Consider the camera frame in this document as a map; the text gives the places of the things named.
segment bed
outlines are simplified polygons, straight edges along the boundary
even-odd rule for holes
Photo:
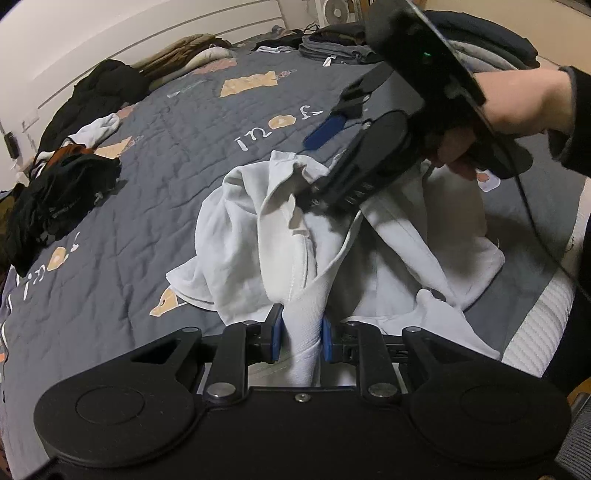
[[[217,314],[185,304],[165,278],[194,255],[201,202],[232,168],[267,160],[272,150],[300,151],[340,91],[370,68],[326,68],[297,52],[243,47],[235,59],[197,69],[133,107],[102,145],[121,158],[115,191],[43,251],[27,277],[9,278],[3,293],[0,425],[15,478],[47,460],[33,409],[48,387],[181,327],[222,331]],[[251,78],[249,89],[225,90],[240,77]],[[357,130],[342,131],[314,157],[329,164]],[[523,175],[534,215],[552,252],[575,268],[591,187],[551,160],[545,136],[522,144],[535,158]],[[511,181],[483,201],[488,237],[506,264],[466,317],[506,363],[541,375],[573,287],[535,243]]]

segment blue gripper pad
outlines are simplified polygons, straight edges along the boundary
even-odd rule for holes
[[[304,139],[304,149],[318,150],[345,127],[346,121],[343,115],[330,115]]]

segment white shirt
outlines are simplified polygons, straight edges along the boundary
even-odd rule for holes
[[[251,366],[249,383],[312,383],[327,303],[333,321],[360,320],[389,335],[417,325],[498,358],[462,312],[505,260],[484,237],[476,182],[423,162],[355,215],[303,214],[294,193],[327,173],[310,157],[278,151],[234,168],[203,202],[196,256],[167,274],[179,297],[226,325],[261,322],[274,303],[284,305],[280,360]]]

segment black sleeve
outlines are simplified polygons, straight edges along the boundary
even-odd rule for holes
[[[569,137],[549,131],[550,151],[566,168],[591,177],[591,76],[574,67],[563,67],[573,84],[574,131]]]

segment folded gray clothes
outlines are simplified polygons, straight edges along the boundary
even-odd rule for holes
[[[450,40],[449,43],[453,48],[456,49],[456,51],[485,61],[499,70],[517,70],[517,67],[512,65],[508,60],[505,60],[500,55],[497,55],[496,53],[491,52],[485,48],[479,47],[478,45],[472,45],[471,43],[456,40]]]
[[[472,73],[482,73],[482,72],[499,72],[501,69],[491,65],[490,63],[485,62],[484,60],[477,59],[476,57],[471,57],[470,55],[466,55],[464,52],[456,51],[456,56],[468,70]]]
[[[366,45],[344,46],[338,43],[316,42],[309,36],[302,38],[300,53],[303,57],[314,60],[325,60],[327,57],[335,57],[336,62],[366,64],[377,63],[383,58]]]

